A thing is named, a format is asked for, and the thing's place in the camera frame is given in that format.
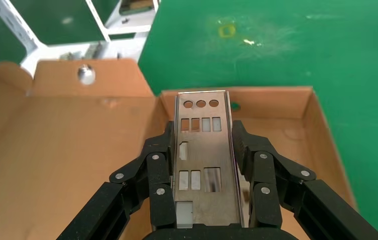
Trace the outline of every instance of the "metal pin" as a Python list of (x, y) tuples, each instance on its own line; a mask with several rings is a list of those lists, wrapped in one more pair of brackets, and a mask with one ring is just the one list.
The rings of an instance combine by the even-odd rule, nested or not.
[(158, 195), (162, 195), (162, 194), (164, 194), (165, 193), (165, 189), (163, 189), (163, 188), (158, 188), (157, 190), (156, 190), (156, 194), (158, 194)]
[(308, 171), (305, 171), (305, 170), (302, 170), (301, 171), (301, 174), (303, 175), (303, 176), (309, 176), (309, 172)]
[(269, 189), (268, 187), (262, 187), (262, 188), (261, 188), (261, 192), (262, 192), (263, 194), (269, 194), (269, 193), (270, 193), (270, 189)]

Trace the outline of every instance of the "rectangular cutout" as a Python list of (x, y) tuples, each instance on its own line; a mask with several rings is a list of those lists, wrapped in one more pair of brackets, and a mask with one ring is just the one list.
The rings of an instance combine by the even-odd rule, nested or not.
[(206, 167), (203, 169), (203, 188), (207, 193), (221, 192), (221, 172), (219, 167)]
[(220, 117), (212, 118), (212, 130), (214, 132), (221, 132), (221, 119)]
[(189, 131), (189, 119), (188, 118), (182, 118), (181, 119), (180, 129), (181, 129), (182, 133), (187, 133)]
[(201, 129), (199, 118), (192, 118), (192, 132), (199, 132)]
[(180, 143), (179, 157), (181, 160), (187, 160), (187, 147), (186, 141)]
[(193, 227), (193, 202), (177, 201), (176, 217), (178, 229), (191, 229)]
[(191, 171), (190, 187), (192, 190), (201, 190), (201, 171)]
[(189, 172), (180, 171), (178, 174), (178, 190), (189, 189)]
[(203, 132), (211, 131), (211, 119), (209, 117), (204, 117), (202, 119), (202, 131)]

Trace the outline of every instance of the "cardboard box wall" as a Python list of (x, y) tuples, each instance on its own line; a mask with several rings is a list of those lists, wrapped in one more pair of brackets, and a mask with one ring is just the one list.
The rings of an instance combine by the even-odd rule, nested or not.
[[(93, 85), (78, 67), (96, 71)], [(251, 134), (315, 171), (355, 201), (317, 98), (309, 87), (232, 87), (232, 113)], [(0, 63), (0, 239), (56, 239), (109, 175), (140, 153), (144, 139), (174, 116), (176, 91), (154, 97), (130, 59), (40, 62), (34, 77)], [(282, 229), (307, 239), (283, 211)], [(151, 231), (149, 202), (121, 239)]]

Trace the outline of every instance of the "screw head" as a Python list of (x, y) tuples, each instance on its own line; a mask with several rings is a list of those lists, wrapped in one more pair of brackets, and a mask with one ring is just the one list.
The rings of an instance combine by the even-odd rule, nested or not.
[(270, 189), (269, 189), (268, 187), (262, 187), (262, 188), (261, 188), (261, 192), (262, 192), (263, 194), (269, 194), (269, 193), (270, 193)]
[(156, 194), (158, 194), (158, 195), (162, 195), (162, 194), (164, 194), (165, 193), (165, 189), (163, 189), (163, 188), (158, 188), (157, 190), (156, 190)]
[(301, 174), (303, 175), (303, 176), (309, 176), (309, 172), (308, 171), (305, 171), (305, 170), (302, 170), (301, 171)]
[(122, 179), (124, 177), (124, 175), (122, 173), (119, 173), (119, 174), (115, 175), (115, 177), (117, 179)]

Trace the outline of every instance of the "white metal frame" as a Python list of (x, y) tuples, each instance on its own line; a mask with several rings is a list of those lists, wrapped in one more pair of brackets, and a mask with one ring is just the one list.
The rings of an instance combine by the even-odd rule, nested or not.
[[(111, 40), (109, 38), (109, 32), (103, 26), (96, 9), (94, 8), (93, 4), (91, 3), (90, 5), (90, 3), (91, 1), (88, 1), (89, 9), (92, 11), (92, 13), (95, 12), (93, 17), (95, 18), (105, 41), (108, 42), (102, 52), (101, 58), (116, 58), (117, 53), (119, 53), (123, 58), (132, 58), (135, 61), (138, 61), (147, 38), (148, 30), (136, 32), (134, 38), (131, 39)], [(90, 47), (90, 44), (92, 44), (90, 42), (50, 46), (43, 44), (28, 26), (10, 0), (0, 0), (0, 18), (5, 22), (17, 39), (24, 45), (27, 51), (27, 56), (21, 61), (21, 67), (26, 69), (32, 76), (34, 76), (37, 63), (40, 60), (55, 60), (58, 59), (60, 55), (67, 54), (69, 52), (86, 52)]]
[(37, 38), (36, 34), (24, 21), (10, 0), (0, 0), (0, 18), (18, 40), (21, 41), (28, 54), (38, 48), (46, 47), (46, 45)]
[(154, 9), (129, 16), (122, 16), (119, 14), (122, 0), (119, 0), (105, 24), (102, 23), (92, 0), (86, 0), (86, 4), (105, 40), (110, 41), (109, 35), (149, 32), (159, 7), (158, 0), (152, 1)]

